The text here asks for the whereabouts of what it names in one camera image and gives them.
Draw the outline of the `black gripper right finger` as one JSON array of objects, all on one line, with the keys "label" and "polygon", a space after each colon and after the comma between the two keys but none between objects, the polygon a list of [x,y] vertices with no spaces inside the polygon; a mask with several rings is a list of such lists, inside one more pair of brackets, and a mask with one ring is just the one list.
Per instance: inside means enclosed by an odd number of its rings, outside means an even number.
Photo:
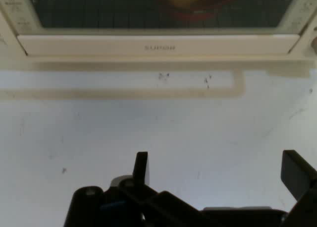
[{"label": "black gripper right finger", "polygon": [[282,227],[317,225],[317,171],[295,150],[282,154],[281,180],[296,204],[284,218]]}]

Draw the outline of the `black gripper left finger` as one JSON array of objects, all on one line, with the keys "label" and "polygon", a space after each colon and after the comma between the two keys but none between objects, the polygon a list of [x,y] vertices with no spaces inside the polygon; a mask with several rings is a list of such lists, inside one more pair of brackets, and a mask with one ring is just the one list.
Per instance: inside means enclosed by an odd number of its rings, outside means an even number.
[{"label": "black gripper left finger", "polygon": [[66,227],[197,227],[200,211],[169,192],[156,192],[146,184],[148,153],[139,152],[131,176],[104,191],[97,186],[76,190]]}]

